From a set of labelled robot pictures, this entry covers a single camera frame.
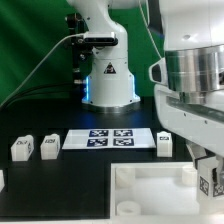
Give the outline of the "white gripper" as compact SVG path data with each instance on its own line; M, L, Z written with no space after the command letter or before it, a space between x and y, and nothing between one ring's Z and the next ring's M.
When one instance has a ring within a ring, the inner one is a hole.
M207 157L204 148L224 157L224 90L207 93L205 105L182 103L177 92L159 84L154 97L161 125L189 140L186 147L195 167Z

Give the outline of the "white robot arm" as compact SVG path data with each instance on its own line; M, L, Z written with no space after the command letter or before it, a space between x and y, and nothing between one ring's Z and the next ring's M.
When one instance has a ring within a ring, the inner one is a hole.
M147 6L149 27L164 36L164 55L149 68L164 128L224 163L224 0L66 0L83 17L93 45L83 103L125 108L139 101L128 69L127 32L110 9Z

